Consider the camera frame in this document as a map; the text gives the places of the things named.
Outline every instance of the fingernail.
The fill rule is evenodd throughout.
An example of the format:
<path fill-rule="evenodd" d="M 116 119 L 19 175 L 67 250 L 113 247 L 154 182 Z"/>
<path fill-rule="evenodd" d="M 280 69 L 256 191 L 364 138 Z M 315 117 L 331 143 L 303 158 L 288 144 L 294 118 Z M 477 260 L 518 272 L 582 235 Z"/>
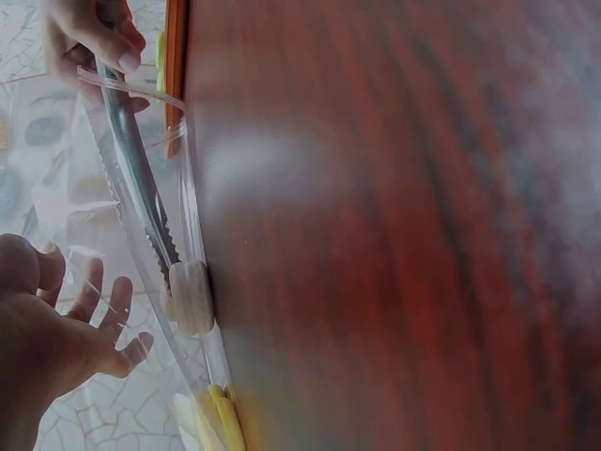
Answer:
<path fill-rule="evenodd" d="M 140 55 L 136 52 L 126 52 L 119 58 L 119 67 L 125 73 L 135 72 L 140 67 Z"/>
<path fill-rule="evenodd" d="M 51 254 L 52 252 L 56 251 L 56 244 L 54 244 L 52 241 L 48 241 L 41 246 L 40 251 L 44 254 Z"/>

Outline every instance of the reddish-brown wood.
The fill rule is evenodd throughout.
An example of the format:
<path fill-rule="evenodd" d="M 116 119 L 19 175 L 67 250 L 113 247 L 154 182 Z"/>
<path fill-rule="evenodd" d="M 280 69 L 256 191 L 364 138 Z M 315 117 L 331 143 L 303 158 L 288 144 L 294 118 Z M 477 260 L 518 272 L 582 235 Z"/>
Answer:
<path fill-rule="evenodd" d="M 596 0 L 193 0 L 252 450 L 601 449 Z"/>

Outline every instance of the hand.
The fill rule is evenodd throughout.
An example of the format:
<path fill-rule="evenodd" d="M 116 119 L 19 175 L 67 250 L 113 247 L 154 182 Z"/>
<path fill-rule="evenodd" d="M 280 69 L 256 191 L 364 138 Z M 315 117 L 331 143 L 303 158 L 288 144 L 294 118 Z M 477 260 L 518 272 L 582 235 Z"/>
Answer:
<path fill-rule="evenodd" d="M 93 70 L 94 55 L 123 73 L 140 66 L 146 41 L 131 21 L 126 0 L 39 0 L 39 13 L 46 65 L 66 82 L 77 83 L 78 66 Z M 98 89 L 85 84 L 82 89 L 100 101 Z"/>
<path fill-rule="evenodd" d="M 39 419 L 52 401 L 96 373 L 124 378 L 143 360 L 153 337 L 139 334 L 123 350 L 116 341 L 131 308 L 131 281 L 116 279 L 99 328 L 89 325 L 102 286 L 102 262 L 88 265 L 88 285 L 67 315 L 54 309 L 65 259 L 14 235 L 0 236 L 0 449 L 33 446 Z"/>

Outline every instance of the wooden table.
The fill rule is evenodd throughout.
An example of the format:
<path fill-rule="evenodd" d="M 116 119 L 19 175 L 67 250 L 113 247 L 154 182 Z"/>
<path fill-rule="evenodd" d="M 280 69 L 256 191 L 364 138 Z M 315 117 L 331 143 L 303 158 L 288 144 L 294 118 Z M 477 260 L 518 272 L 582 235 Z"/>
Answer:
<path fill-rule="evenodd" d="M 193 0 L 251 450 L 601 449 L 598 0 Z"/>

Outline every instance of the wood grain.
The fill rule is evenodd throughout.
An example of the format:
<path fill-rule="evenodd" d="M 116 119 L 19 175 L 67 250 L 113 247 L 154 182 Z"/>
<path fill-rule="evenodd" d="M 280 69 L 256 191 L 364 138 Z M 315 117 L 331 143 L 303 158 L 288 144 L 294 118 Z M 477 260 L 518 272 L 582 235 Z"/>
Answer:
<path fill-rule="evenodd" d="M 601 449 L 596 0 L 193 0 L 252 450 Z"/>

